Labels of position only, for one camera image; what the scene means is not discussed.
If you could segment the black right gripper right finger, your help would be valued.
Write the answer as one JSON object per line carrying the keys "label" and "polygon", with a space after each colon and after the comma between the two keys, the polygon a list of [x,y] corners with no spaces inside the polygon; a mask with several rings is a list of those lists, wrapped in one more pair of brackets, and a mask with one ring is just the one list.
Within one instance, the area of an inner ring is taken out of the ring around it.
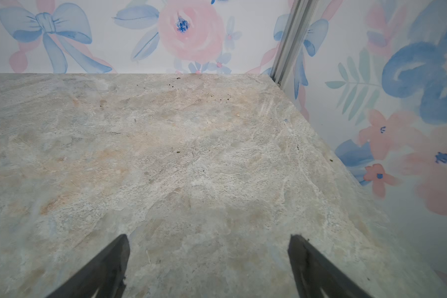
{"label": "black right gripper right finger", "polygon": [[288,257],[301,298],[370,298],[301,235],[292,235]]}

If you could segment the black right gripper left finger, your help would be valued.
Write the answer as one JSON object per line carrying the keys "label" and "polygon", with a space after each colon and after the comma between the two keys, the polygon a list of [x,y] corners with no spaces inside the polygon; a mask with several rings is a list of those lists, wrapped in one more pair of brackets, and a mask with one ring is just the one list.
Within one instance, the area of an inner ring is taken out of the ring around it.
{"label": "black right gripper left finger", "polygon": [[47,297],[121,298],[129,257],[129,240],[122,234]]}

